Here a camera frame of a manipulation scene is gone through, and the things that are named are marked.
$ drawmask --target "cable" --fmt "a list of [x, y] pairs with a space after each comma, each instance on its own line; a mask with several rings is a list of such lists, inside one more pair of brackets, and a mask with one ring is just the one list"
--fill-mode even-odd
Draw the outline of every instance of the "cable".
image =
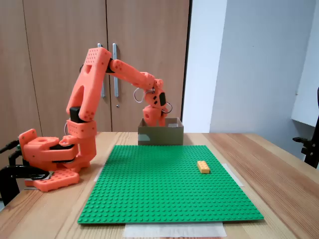
[[151, 91], [146, 91], [146, 92], [143, 94], [143, 97], [142, 97], [141, 101], [138, 101], [138, 100], [136, 99], [136, 96], [135, 96], [135, 93], [136, 93], [136, 91], [138, 91], [138, 89], [140, 89], [140, 88], [136, 88], [136, 89], [134, 90], [134, 92], [133, 92], [134, 100], [135, 100], [137, 103], [142, 103], [143, 100], [144, 100], [144, 98], [145, 98], [145, 95], [146, 95], [147, 93], [154, 93], [153, 90], [151, 90]]
[[169, 114], [169, 113], [173, 110], [173, 106], [172, 106], [169, 102], [166, 102], [166, 104], [169, 104], [169, 105], [170, 105], [170, 111], [169, 111], [169, 112], [165, 112], [165, 111], [162, 110], [162, 112], [163, 112], [164, 114]]
[[66, 129], [68, 128], [68, 122], [66, 122], [65, 123], [65, 125], [64, 125], [64, 135], [68, 135], [69, 134], [69, 132], [68, 133], [66, 133]]

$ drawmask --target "white wall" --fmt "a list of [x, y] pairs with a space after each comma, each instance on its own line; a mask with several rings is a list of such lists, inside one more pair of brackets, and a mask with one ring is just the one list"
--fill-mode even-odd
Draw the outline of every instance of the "white wall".
[[301, 157], [291, 120], [315, 0], [228, 0], [211, 132], [254, 132]]
[[183, 124], [209, 132], [227, 0], [194, 0], [191, 11]]
[[317, 1], [313, 26], [310, 33], [308, 50], [303, 74], [300, 80], [292, 118], [315, 126], [319, 109], [317, 89], [319, 87], [319, 2]]

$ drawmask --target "black chair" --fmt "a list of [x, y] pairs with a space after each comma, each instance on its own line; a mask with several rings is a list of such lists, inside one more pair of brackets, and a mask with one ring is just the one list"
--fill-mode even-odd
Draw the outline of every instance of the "black chair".
[[[318, 107], [319, 107], [319, 88], [318, 88]], [[293, 141], [303, 143], [304, 147], [301, 149], [301, 153], [306, 155], [305, 163], [317, 168], [319, 163], [319, 117], [316, 123], [313, 138], [311, 140], [295, 137]]]

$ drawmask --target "wooden table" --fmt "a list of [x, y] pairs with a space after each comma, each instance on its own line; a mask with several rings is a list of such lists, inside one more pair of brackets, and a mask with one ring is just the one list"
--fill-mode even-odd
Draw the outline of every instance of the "wooden table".
[[[97, 156], [81, 171], [80, 183], [48, 193], [22, 191], [0, 213], [0, 238], [122, 238], [124, 225], [81, 226], [77, 219], [113, 146], [137, 141], [137, 133], [99, 133]], [[265, 217], [224, 223], [226, 238], [319, 238], [316, 169], [255, 134], [188, 133], [184, 144], [207, 145], [221, 163], [227, 163]]]

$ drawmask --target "white paper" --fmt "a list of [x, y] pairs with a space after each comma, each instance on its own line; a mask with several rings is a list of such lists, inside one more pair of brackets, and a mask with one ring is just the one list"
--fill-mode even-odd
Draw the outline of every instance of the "white paper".
[[126, 224], [125, 238], [178, 238], [178, 237], [226, 237], [222, 222], [216, 223], [170, 223]]
[[104, 168], [104, 165], [102, 166], [102, 168], [100, 168], [98, 174], [96, 175], [96, 177], [95, 177], [95, 179], [94, 179], [94, 182], [97, 182], [97, 181], [98, 181], [98, 179], [99, 179], [99, 177], [100, 177], [100, 175], [101, 175], [101, 173], [102, 173], [103, 168]]
[[239, 187], [244, 187], [244, 184], [236, 177], [236, 175], [230, 170], [230, 168], [227, 166], [227, 163], [222, 163], [223, 167], [226, 169], [226, 171], [229, 173], [229, 175], [234, 179], [234, 181], [238, 184]]

